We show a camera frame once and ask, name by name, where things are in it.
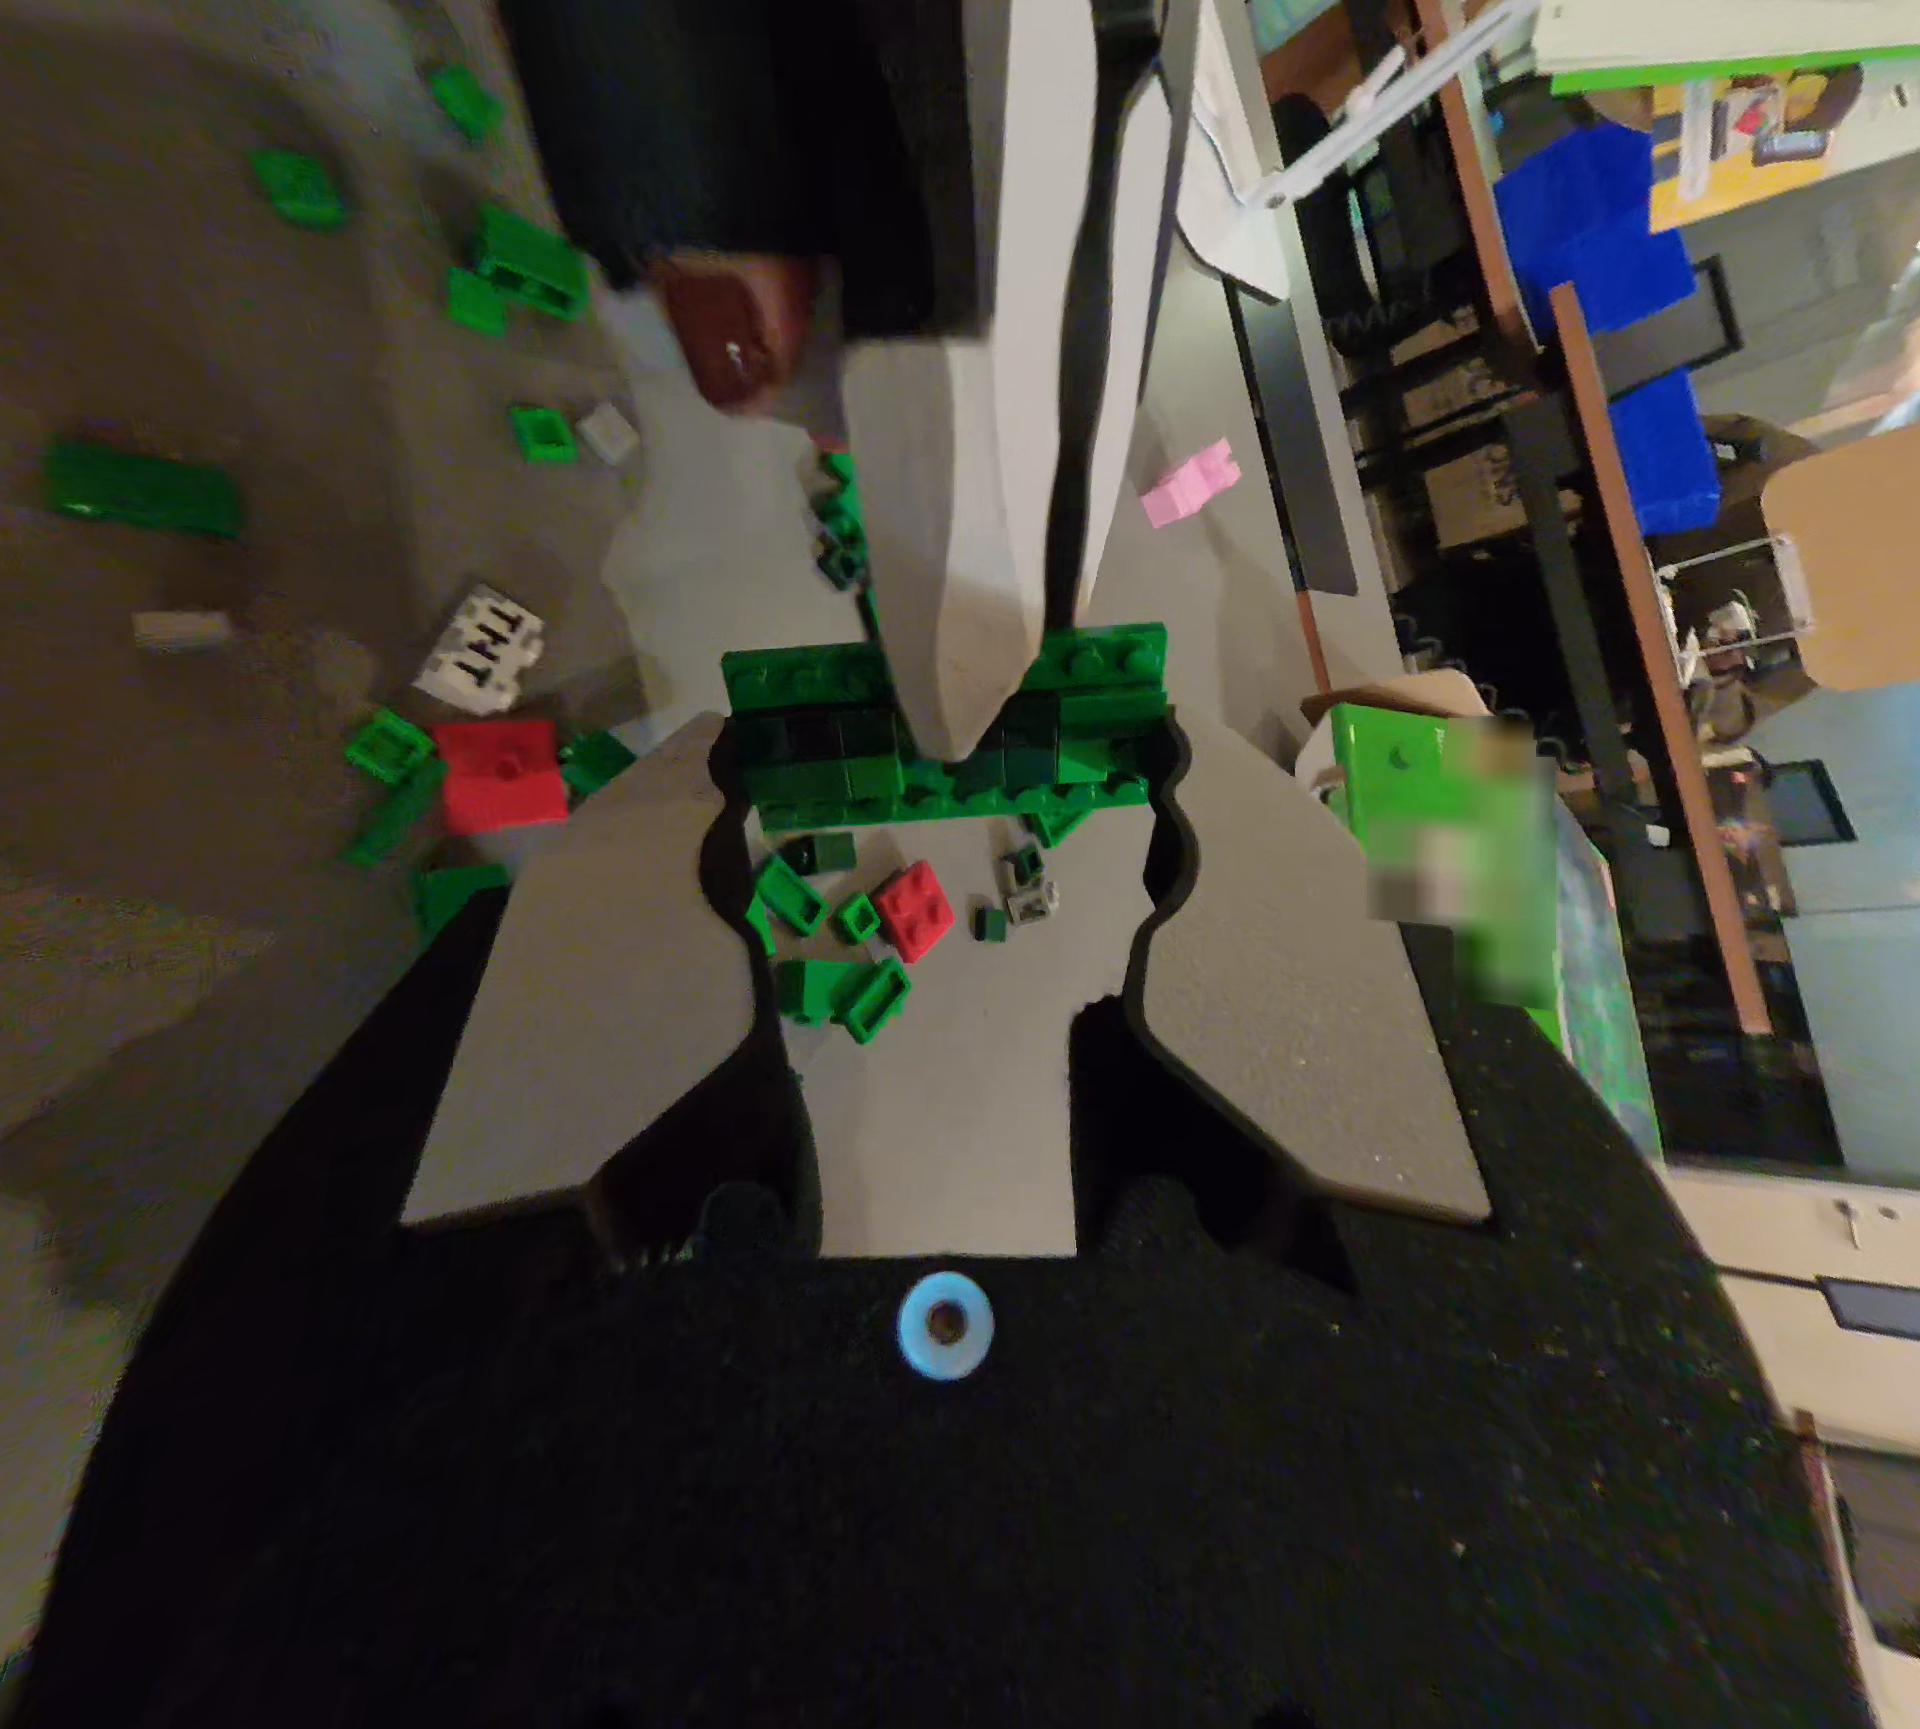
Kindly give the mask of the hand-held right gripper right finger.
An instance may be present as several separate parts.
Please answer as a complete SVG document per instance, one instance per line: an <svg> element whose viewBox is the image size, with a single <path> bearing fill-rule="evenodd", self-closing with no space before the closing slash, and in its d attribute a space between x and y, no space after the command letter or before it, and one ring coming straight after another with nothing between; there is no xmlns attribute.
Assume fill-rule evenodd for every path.
<svg viewBox="0 0 1920 1729"><path fill-rule="evenodd" d="M1493 1202L1398 925L1289 768L1207 713L1165 723L1153 906L1127 1020L1315 1192L1475 1228Z"/></svg>

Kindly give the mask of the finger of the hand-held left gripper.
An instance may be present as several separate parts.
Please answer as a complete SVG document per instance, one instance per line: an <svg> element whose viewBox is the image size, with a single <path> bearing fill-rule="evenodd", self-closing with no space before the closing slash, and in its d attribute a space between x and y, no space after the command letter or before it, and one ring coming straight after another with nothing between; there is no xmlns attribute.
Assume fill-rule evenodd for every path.
<svg viewBox="0 0 1920 1729"><path fill-rule="evenodd" d="M1088 194L1068 266L1060 454L1047 525L1047 627L1093 602L1121 509L1172 246L1200 0L1165 0L1159 37L1097 37Z"/></svg>
<svg viewBox="0 0 1920 1729"><path fill-rule="evenodd" d="M876 627L927 757L973 755L1036 660L1062 459L1068 281L1093 178L1093 0L958 0L960 259L973 308L930 339L853 345L843 405L872 538Z"/></svg>

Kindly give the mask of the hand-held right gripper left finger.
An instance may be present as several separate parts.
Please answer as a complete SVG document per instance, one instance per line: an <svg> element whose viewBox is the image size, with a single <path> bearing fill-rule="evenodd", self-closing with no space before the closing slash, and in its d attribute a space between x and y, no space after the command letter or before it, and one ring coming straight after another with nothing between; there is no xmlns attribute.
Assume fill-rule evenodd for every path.
<svg viewBox="0 0 1920 1729"><path fill-rule="evenodd" d="M800 1090L745 923L741 819L707 711L530 853L445 1078L401 1220L416 1230L575 1196L614 1165L639 1230L710 1189L800 1198Z"/></svg>

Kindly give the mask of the green brick plate assembly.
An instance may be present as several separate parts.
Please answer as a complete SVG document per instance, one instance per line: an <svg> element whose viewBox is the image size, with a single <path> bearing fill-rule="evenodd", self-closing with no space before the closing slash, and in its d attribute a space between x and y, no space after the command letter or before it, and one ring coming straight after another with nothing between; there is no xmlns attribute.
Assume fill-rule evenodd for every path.
<svg viewBox="0 0 1920 1729"><path fill-rule="evenodd" d="M1044 637L969 757L912 740L875 643L731 653L733 755L770 832L1013 819L1054 848L1094 813L1151 798L1170 637L1122 622Z"/></svg>

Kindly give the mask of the grey desk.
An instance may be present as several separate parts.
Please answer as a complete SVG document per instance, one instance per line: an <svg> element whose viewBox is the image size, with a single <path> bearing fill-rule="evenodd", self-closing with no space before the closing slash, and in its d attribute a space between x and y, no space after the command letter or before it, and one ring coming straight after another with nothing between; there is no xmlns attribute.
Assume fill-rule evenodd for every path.
<svg viewBox="0 0 1920 1729"><path fill-rule="evenodd" d="M454 600L540 613L537 706L640 746L723 651L850 630L805 426L714 414L650 302L445 316L480 203L550 222L445 62L506 89L488 0L5 0L5 1661L182 1254L415 960L405 868L341 861L342 746ZM283 222L262 146L346 226ZM627 466L520 451L514 408L603 400ZM226 469L246 532L55 514L61 437Z"/></svg>

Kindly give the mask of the pink brick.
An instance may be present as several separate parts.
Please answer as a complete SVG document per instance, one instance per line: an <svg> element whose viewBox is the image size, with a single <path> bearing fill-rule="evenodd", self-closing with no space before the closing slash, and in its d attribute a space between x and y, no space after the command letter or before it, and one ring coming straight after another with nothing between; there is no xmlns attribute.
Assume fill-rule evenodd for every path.
<svg viewBox="0 0 1920 1729"><path fill-rule="evenodd" d="M1168 469L1140 490L1140 507L1149 525L1165 530L1181 521L1199 517L1212 500L1232 490L1243 479L1237 449L1228 438L1212 445Z"/></svg>

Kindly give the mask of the scattered small green bricks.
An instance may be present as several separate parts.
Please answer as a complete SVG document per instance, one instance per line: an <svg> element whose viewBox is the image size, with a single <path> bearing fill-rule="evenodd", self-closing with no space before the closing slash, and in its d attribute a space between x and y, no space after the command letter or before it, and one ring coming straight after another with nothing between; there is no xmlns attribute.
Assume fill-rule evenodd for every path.
<svg viewBox="0 0 1920 1729"><path fill-rule="evenodd" d="M469 141L487 141L506 117L502 101L465 65L433 66L426 73L426 89L434 106ZM296 149L262 146L250 153L250 169L266 205L283 222L306 230L346 226L349 201L323 159ZM588 290L586 259L566 238L513 210L485 203L469 254L445 276L445 311L463 326L500 337L509 329L511 308L517 307L565 323L582 318L588 311ZM575 422L568 422L558 408L523 405L511 411L511 420L520 451L533 463L565 463L577 456L580 440ZM872 555L857 512L853 456L832 453L826 464L838 490L821 505L826 530L824 572L853 583L853 567L834 568L826 563L829 558L865 561ZM802 861L785 861L785 853L777 854L774 875L756 879L764 899L770 900L780 885L785 892L799 897L806 889L808 872L830 867L829 836L838 842L840 835L834 830L802 835L817 838L808 853L813 858L805 854ZM832 913L832 920L844 938L857 943L883 932L872 900L858 906L843 904Z"/></svg>

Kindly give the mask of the green printed cardboard box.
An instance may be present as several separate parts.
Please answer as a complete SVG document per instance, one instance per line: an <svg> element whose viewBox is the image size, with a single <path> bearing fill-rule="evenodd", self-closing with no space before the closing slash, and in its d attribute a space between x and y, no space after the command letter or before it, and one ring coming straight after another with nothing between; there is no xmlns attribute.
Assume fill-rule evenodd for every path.
<svg viewBox="0 0 1920 1729"><path fill-rule="evenodd" d="M1645 1158L1664 1162L1614 879L1532 733L1357 702L1322 724L1316 791L1357 836L1374 910L1442 931L1463 991L1525 1012Z"/></svg>

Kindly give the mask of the large red brick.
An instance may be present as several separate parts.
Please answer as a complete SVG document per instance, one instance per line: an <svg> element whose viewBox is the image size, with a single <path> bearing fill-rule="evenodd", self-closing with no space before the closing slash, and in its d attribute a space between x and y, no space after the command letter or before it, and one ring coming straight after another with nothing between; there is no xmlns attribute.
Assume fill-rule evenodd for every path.
<svg viewBox="0 0 1920 1729"><path fill-rule="evenodd" d="M549 717L493 717L437 724L445 762L442 811L453 836L563 824L571 794L560 729Z"/></svg>

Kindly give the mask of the brown cardboard piece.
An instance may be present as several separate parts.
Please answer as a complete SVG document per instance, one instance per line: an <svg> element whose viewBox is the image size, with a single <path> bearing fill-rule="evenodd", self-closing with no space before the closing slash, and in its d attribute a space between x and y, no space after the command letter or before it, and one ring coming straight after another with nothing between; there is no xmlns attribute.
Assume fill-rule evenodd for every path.
<svg viewBox="0 0 1920 1729"><path fill-rule="evenodd" d="M1385 680L1318 691L1303 700L1303 717L1309 727L1315 727L1342 704L1433 717L1493 717L1496 713L1475 680L1456 666L1413 671Z"/></svg>

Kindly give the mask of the small red studded brick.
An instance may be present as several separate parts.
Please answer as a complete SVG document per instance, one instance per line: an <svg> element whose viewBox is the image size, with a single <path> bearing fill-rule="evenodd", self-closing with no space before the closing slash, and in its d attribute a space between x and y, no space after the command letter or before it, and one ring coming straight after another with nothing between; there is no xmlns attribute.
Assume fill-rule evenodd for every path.
<svg viewBox="0 0 1920 1729"><path fill-rule="evenodd" d="M906 967L937 949L957 923L943 879L925 856L884 876L870 890L870 900L883 936Z"/></svg>

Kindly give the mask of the white printed brick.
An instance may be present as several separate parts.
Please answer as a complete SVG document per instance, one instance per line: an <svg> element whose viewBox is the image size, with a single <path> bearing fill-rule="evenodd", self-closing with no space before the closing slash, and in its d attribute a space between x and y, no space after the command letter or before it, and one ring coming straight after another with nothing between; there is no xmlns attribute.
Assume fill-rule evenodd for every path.
<svg viewBox="0 0 1920 1729"><path fill-rule="evenodd" d="M463 717L513 711L546 651L546 620L490 585L475 585L420 663L413 689Z"/></svg>

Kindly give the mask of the blue plastic bin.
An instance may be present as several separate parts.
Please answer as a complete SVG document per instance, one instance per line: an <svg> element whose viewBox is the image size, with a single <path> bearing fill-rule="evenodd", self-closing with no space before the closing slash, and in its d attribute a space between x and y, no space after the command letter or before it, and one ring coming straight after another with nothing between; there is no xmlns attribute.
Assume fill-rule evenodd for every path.
<svg viewBox="0 0 1920 1729"><path fill-rule="evenodd" d="M1611 398L1606 411L1643 537L1713 527L1722 502L1720 473L1693 374L1667 373Z"/></svg>
<svg viewBox="0 0 1920 1729"><path fill-rule="evenodd" d="M1541 340L1556 332L1553 290L1566 283L1593 335L1694 297L1683 234L1650 226L1652 186L1648 134L1606 121L1549 143L1494 183L1509 260Z"/></svg>

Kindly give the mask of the beige cabinet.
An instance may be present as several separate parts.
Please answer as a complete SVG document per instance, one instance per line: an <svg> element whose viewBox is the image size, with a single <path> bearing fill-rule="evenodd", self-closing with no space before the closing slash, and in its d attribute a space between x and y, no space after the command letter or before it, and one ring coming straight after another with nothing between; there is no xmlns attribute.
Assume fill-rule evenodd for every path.
<svg viewBox="0 0 1920 1729"><path fill-rule="evenodd" d="M1656 1177L1802 1455L1868 1715L1917 1725L1917 1656L1871 1622L1835 1478L1844 1458L1917 1465L1917 1189L1680 1162Z"/></svg>

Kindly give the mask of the yellow printed poster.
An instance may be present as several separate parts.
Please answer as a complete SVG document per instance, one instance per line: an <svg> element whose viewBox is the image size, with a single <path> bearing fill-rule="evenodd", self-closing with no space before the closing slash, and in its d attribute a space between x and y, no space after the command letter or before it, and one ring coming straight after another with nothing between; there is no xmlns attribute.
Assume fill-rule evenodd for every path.
<svg viewBox="0 0 1920 1729"><path fill-rule="evenodd" d="M1862 89L1861 62L1652 86L1650 230L1685 229L1835 174Z"/></svg>

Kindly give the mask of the large green studded baseplate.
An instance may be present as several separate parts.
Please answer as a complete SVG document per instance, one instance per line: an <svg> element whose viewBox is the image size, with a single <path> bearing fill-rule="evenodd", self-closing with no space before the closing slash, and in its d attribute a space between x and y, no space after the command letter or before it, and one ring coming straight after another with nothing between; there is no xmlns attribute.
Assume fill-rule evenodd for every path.
<svg viewBox="0 0 1920 1729"><path fill-rule="evenodd" d="M61 437L40 475L46 507L59 517L214 540L246 532L242 490L212 464Z"/></svg>

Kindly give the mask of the brown cardboard panel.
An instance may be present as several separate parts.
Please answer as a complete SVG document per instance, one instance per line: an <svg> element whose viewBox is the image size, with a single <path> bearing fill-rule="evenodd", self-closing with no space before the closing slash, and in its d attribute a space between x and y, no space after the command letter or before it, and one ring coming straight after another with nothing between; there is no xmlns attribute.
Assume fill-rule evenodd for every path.
<svg viewBox="0 0 1920 1729"><path fill-rule="evenodd" d="M1919 424L1882 430L1775 470L1760 493L1790 542L1811 625L1804 672L1829 691L1919 678Z"/></svg>

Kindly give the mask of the white metal frame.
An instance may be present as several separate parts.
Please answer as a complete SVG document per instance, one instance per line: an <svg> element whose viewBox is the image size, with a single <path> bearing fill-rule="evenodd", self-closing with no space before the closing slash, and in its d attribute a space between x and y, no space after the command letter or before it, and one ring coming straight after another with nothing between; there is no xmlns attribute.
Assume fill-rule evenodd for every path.
<svg viewBox="0 0 1920 1729"><path fill-rule="evenodd" d="M1402 47L1388 52L1376 68L1350 93L1347 114L1337 130L1318 143L1307 156L1261 176L1239 176L1228 154L1226 128L1219 126L1211 109L1194 102L1194 117L1221 171L1231 201L1244 215L1300 203L1324 186L1357 153L1404 121L1450 84L1477 58L1493 48L1522 21L1532 19L1544 0L1493 0L1463 30L1447 38L1430 37L1428 54L1409 62Z"/></svg>

